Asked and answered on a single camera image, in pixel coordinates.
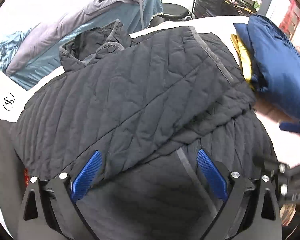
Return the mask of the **black quilted coat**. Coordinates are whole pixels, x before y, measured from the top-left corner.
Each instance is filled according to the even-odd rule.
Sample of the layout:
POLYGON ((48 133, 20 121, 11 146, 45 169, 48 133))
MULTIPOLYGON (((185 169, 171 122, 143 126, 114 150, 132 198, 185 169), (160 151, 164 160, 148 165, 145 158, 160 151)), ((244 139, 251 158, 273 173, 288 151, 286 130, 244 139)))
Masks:
POLYGON ((0 208, 17 236, 24 171, 42 180, 102 166, 77 206, 100 239, 199 239, 222 202, 197 165, 204 150, 245 178, 275 158, 255 95, 212 33, 177 27, 130 38, 119 22, 60 49, 65 72, 0 120, 0 208))

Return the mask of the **pink bed sheet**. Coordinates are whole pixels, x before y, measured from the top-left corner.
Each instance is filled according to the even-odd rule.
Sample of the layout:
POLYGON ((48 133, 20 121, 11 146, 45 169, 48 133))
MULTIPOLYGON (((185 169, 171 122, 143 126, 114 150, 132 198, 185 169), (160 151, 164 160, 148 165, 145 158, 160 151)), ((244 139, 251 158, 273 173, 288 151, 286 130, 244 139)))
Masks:
MULTIPOLYGON (((130 36, 135 38, 161 29, 189 25, 195 27, 198 33, 213 33, 217 35, 228 47, 235 60, 239 61, 230 40, 230 35, 236 33, 234 23, 247 22, 248 18, 245 16, 217 16, 199 18, 187 22, 163 22, 156 27, 138 31, 130 36)), ((64 69, 60 66, 42 78, 33 88, 26 91, 0 71, 0 119, 10 122, 17 121, 29 98, 47 82, 63 73, 64 69)), ((279 129, 279 123, 290 121, 290 118, 270 103, 261 99, 258 100, 255 109, 257 117, 266 128, 273 142, 278 160, 291 167, 300 164, 300 134, 279 129)))

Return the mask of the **navy blue folded jacket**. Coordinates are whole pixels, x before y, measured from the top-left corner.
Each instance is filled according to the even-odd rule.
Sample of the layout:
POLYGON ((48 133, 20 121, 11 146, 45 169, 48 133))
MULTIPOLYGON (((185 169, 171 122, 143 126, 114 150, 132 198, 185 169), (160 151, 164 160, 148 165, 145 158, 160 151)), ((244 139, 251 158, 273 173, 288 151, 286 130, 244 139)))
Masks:
POLYGON ((234 28, 251 60, 253 87, 288 116, 300 119, 300 53, 265 16, 251 15, 234 28))

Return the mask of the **yellow folded garment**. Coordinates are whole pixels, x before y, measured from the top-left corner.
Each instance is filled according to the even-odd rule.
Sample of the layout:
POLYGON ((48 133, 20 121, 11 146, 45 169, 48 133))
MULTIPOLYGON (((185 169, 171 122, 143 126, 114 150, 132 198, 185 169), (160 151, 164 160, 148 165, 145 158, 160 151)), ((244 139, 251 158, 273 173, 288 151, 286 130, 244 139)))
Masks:
POLYGON ((250 88, 252 90, 255 90, 251 83, 251 77, 253 71, 252 71, 252 63, 249 56, 249 51, 238 35, 231 34, 230 39, 237 52, 239 58, 239 65, 241 67, 244 79, 249 84, 250 88))

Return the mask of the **massage bed with grey cover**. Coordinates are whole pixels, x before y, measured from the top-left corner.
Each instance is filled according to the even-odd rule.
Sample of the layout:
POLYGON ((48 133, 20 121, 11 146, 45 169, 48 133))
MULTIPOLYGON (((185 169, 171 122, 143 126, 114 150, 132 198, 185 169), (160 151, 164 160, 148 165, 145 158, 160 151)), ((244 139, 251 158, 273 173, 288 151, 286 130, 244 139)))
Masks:
POLYGON ((163 13, 161 0, 93 0, 77 12, 35 26, 4 73, 25 90, 58 68, 59 47, 77 35, 119 20, 129 34, 148 28, 163 13))

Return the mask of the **blue crumpled cloth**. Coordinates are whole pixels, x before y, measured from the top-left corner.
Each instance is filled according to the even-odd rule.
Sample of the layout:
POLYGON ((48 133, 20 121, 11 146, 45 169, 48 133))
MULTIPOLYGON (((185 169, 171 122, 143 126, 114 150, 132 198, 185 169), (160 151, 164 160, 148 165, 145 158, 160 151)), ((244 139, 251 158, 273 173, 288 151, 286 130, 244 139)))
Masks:
POLYGON ((7 67, 14 58, 21 44, 32 31, 32 28, 16 31, 0 42, 0 71, 6 73, 7 67))

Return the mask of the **black round stool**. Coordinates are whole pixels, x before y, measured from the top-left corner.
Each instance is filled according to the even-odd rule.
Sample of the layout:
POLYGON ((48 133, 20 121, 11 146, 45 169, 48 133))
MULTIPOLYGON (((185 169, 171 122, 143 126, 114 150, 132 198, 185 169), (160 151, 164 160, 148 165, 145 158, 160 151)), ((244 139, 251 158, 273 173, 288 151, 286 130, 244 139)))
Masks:
POLYGON ((154 27, 162 22, 184 22, 190 19, 190 11, 185 7, 174 3, 163 3, 163 13, 154 16, 149 27, 154 27))

